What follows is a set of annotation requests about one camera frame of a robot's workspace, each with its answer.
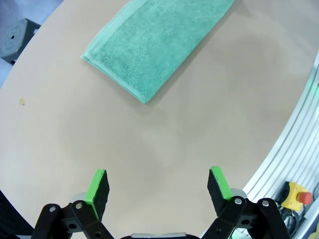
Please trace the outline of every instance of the table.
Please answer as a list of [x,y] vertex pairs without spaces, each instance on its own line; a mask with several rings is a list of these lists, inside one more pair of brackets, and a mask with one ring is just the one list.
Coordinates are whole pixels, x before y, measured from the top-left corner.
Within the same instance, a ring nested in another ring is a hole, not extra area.
[[243,188],[298,101],[319,4],[237,0],[143,105],[80,59],[125,3],[65,0],[27,45],[0,89],[0,188],[34,226],[106,168],[113,236],[200,235],[215,218],[209,167]]

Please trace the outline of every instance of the green towel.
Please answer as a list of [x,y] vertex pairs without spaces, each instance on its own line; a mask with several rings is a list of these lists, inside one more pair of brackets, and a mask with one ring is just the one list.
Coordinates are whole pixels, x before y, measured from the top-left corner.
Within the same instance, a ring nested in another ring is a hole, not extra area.
[[82,59],[147,103],[233,2],[131,0],[97,34]]

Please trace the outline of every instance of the screw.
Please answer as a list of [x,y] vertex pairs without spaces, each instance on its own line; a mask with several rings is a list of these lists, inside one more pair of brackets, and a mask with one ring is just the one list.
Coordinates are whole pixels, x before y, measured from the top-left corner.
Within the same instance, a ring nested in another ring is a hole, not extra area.
[[49,211],[52,213],[55,210],[55,206],[50,207]]
[[263,200],[262,205],[263,205],[264,207],[267,207],[267,206],[269,206],[269,202],[266,201],[266,200]]
[[76,209],[80,209],[82,207],[82,203],[77,203],[76,205],[75,205],[75,208]]
[[242,201],[241,201],[241,199],[240,199],[240,198],[236,198],[236,199],[235,199],[235,203],[239,205],[239,204],[241,204],[241,203],[242,203]]

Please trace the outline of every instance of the blue floor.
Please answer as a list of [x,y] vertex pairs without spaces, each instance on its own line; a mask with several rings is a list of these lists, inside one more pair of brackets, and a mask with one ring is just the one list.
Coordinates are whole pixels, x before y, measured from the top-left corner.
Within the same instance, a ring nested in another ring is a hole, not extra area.
[[[0,36],[5,34],[11,24],[24,18],[42,25],[62,2],[63,0],[0,0]],[[9,63],[0,58],[0,87],[11,68]]]

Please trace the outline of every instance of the green tape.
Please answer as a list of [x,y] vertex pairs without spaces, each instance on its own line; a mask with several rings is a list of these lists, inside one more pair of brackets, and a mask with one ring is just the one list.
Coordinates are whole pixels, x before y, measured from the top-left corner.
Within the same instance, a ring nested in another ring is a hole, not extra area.
[[103,178],[104,173],[105,173],[104,169],[96,170],[95,175],[92,179],[91,185],[84,197],[84,201],[92,207],[97,218],[99,218],[99,216],[94,205],[94,198],[95,198],[96,192],[99,189],[99,185],[100,185],[101,179]]
[[211,167],[210,171],[213,173],[213,176],[215,177],[218,183],[218,186],[223,198],[226,200],[230,200],[233,197],[233,193],[230,190],[230,187],[226,181],[226,178],[223,172],[221,171],[221,168],[218,166]]

